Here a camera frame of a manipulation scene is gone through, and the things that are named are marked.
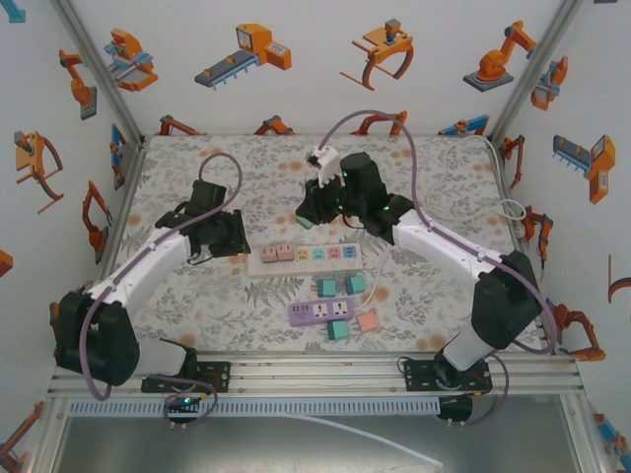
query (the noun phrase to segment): floral tablecloth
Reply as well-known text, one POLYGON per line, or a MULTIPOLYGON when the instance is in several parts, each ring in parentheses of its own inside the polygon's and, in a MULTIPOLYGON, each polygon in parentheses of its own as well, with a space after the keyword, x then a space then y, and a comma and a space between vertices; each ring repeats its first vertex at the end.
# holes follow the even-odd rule
MULTIPOLYGON (((362 274, 370 289, 386 246, 383 241, 362 230, 348 229, 340 220, 309 231, 296 224, 294 211, 303 199, 303 183, 315 175, 305 165, 304 158, 317 138, 306 135, 152 138, 117 264, 145 241, 161 216, 190 197, 202 160, 222 150, 234 155, 244 169, 244 186, 229 210, 243 211, 245 232, 252 248, 281 242, 359 242, 364 258, 362 274)), ((453 142, 439 136, 415 138, 422 199, 440 177, 443 154, 453 142)), ((379 164, 388 191, 410 195, 411 159, 404 138, 339 136, 330 144, 342 156, 367 152, 379 164)), ((442 213, 470 214, 499 200, 489 155, 481 141, 469 140, 457 147, 450 153, 449 168, 442 192, 432 202, 442 213)), ((208 165, 204 178, 228 185, 231 192, 237 172, 228 160, 217 158, 208 165)), ((446 225, 487 247, 505 253, 513 249, 506 220, 492 214, 472 222, 446 225)), ((432 351, 454 337, 469 318, 471 294, 424 258, 393 247, 367 306, 367 310, 377 311, 380 327, 362 334, 357 322, 352 321, 349 338, 329 341, 325 325, 293 328, 288 323, 286 305, 317 299, 316 278, 251 280, 246 273, 245 258, 239 255, 196 266, 179 266, 135 315, 138 335, 174 339, 210 351, 432 351)), ((344 276, 338 273, 330 278, 343 288, 344 276)), ((520 340, 538 344, 534 324, 520 340)))

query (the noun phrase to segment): white power strip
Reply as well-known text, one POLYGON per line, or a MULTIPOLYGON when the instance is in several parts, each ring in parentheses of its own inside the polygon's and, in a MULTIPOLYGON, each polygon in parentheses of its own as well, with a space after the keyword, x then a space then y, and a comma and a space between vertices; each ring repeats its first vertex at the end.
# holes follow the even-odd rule
POLYGON ((358 271, 364 267, 359 243, 309 244, 296 246, 293 261, 263 263, 260 252, 253 248, 247 257, 250 278, 272 278, 301 274, 323 274, 337 271, 358 271))

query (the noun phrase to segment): black mounting plate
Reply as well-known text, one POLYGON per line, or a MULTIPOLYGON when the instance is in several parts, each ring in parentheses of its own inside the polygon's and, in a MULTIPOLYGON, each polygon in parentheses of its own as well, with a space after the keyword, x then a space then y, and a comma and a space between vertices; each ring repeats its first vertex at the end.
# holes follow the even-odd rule
MULTIPOLYGON (((199 362, 197 380, 208 382, 217 392, 228 392, 230 384, 230 363, 229 362, 199 362)), ((140 391, 145 393, 167 393, 174 394, 187 389, 189 384, 181 382, 165 382, 160 379, 147 377, 142 380, 140 391)), ((205 392, 201 386, 195 386, 188 392, 205 392)))
POLYGON ((458 389, 445 389, 438 383, 434 371, 434 360, 405 360, 403 372, 405 387, 411 392, 479 392, 486 394, 493 389, 489 365, 486 362, 476 363, 469 369, 470 376, 458 389))

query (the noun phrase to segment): white cable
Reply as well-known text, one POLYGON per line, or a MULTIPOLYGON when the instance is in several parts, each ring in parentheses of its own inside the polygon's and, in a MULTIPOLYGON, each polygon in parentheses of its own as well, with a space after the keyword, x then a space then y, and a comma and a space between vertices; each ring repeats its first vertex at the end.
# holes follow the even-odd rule
POLYGON ((384 266, 386 265, 386 259, 389 253, 390 253, 390 250, 388 246, 386 246, 384 248, 384 253, 382 254, 382 258, 379 261, 379 270, 377 271, 377 276, 375 277, 375 283, 373 283, 373 289, 371 290, 371 293, 368 294, 368 298, 365 301, 363 301, 358 307, 355 307, 356 312, 364 308, 366 305, 368 305, 371 299, 373 298, 373 295, 375 294, 375 291, 377 290, 377 283, 379 282, 379 278, 382 275, 382 270, 384 269, 384 266))
POLYGON ((439 468, 443 468, 443 463, 441 461, 435 460, 434 458, 430 458, 429 456, 426 456, 423 453, 419 453, 418 451, 412 450, 411 448, 403 446, 400 443, 396 443, 395 441, 384 439, 383 437, 379 437, 379 436, 376 436, 375 434, 370 434, 368 432, 360 431, 359 429, 354 429, 352 427, 345 426, 344 424, 338 424, 337 422, 327 421, 325 419, 320 419, 318 417, 299 416, 299 415, 293 415, 293 414, 281 414, 279 417, 284 417, 287 419, 296 419, 298 421, 315 422, 316 424, 324 424, 325 426, 334 427, 335 429, 340 429, 342 431, 350 432, 352 434, 356 434, 358 436, 365 437, 367 439, 380 441, 381 443, 385 443, 386 445, 392 446, 398 450, 408 453, 418 458, 419 460, 427 461, 429 463, 432 463, 433 465, 438 466, 439 468))
POLYGON ((430 190, 427 192, 427 195, 425 197, 425 208, 427 210, 429 210, 434 216, 438 217, 441 220, 445 220, 445 221, 448 221, 448 222, 468 222, 469 220, 477 219, 481 215, 488 214, 489 212, 496 212, 498 215, 501 215, 501 216, 505 217, 508 220, 520 221, 520 220, 524 219, 526 217, 526 208, 520 202, 518 202, 515 199, 502 199, 497 204, 494 204, 494 205, 492 205, 490 207, 486 207, 484 209, 481 209, 478 212, 475 212, 475 213, 473 213, 471 215, 463 215, 463 216, 457 216, 457 217, 454 217, 453 215, 441 214, 438 210, 432 208, 432 206, 431 206, 432 196, 433 196, 434 192, 436 191, 436 189, 438 187, 440 187, 443 184, 443 182, 445 182, 445 179, 447 178, 447 174, 449 173, 449 169, 448 169, 448 166, 447 166, 447 159, 449 157, 450 152, 455 147, 459 146, 462 142, 467 141, 467 140, 471 140, 471 139, 474 139, 474 138, 483 140, 484 144, 491 149, 491 154, 493 155, 493 159, 495 160, 495 166, 497 167, 497 169, 501 169, 501 167, 500 167, 500 158, 497 156, 497 151, 495 151, 495 148, 493 147, 491 142, 489 140, 487 140, 484 136, 482 136, 482 135, 469 135, 469 136, 465 136, 464 138, 459 139, 454 144, 452 144, 447 149, 447 152, 445 153, 445 157, 443 158, 443 175, 441 176, 440 179, 438 179, 436 182, 434 182, 434 184, 430 187, 430 190), (520 209, 521 214, 519 216, 515 216, 513 214, 505 213, 503 204, 507 204, 507 203, 511 203, 511 204, 517 206, 520 209))

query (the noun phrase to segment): purple power strip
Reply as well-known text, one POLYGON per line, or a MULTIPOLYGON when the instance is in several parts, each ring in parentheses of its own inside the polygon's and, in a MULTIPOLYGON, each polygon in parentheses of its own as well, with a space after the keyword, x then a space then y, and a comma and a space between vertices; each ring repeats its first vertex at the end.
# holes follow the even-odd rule
POLYGON ((289 324, 305 327, 334 320, 350 320, 355 316, 351 298, 311 301, 287 305, 289 324))

